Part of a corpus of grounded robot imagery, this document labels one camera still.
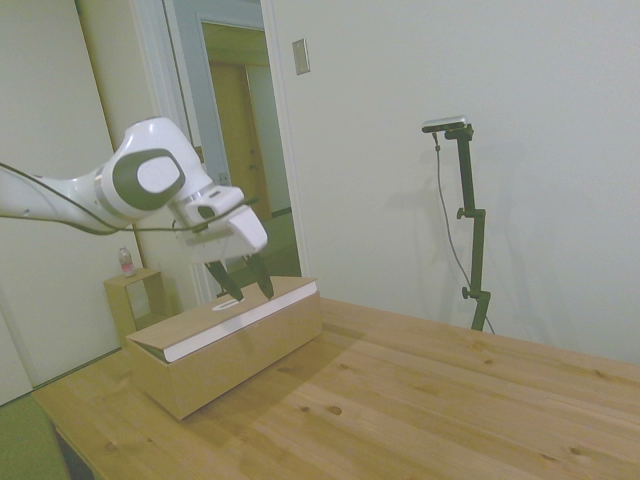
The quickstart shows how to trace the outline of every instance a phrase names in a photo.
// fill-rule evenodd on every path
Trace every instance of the wooden door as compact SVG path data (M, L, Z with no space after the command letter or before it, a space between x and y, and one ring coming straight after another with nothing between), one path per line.
M268 220L271 206L247 72L244 66L213 65L211 76L231 184L240 187L246 198L257 198L253 209L260 220Z

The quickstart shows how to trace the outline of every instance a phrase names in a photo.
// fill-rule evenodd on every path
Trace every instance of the floor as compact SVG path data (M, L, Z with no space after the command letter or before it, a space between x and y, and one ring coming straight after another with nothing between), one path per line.
M70 478L51 424L31 395L0 407L0 479Z

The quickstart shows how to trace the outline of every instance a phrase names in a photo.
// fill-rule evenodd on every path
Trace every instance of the plastic bottle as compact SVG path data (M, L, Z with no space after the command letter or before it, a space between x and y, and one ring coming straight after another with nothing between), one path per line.
M120 260L120 267L122 268L122 273L124 273L125 277L132 277L136 274L136 269L133 266L133 261L131 261L131 252L127 249L127 247L122 247L120 249L118 259Z

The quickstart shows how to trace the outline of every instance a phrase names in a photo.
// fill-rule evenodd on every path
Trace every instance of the wooden table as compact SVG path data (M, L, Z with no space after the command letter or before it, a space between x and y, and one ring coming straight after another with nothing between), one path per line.
M640 367L322 300L325 332L177 421L118 352L33 394L108 479L640 479Z

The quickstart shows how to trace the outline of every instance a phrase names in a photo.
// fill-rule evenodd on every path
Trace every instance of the wooden shelf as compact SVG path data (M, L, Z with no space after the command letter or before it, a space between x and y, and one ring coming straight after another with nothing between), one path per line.
M142 282L149 299L150 313L137 317L133 313L131 298L127 287ZM150 327L170 317L168 304L164 294L162 275L157 270L139 268L131 277L118 275L104 281L107 300L116 325L120 345L125 346L125 338L134 332Z

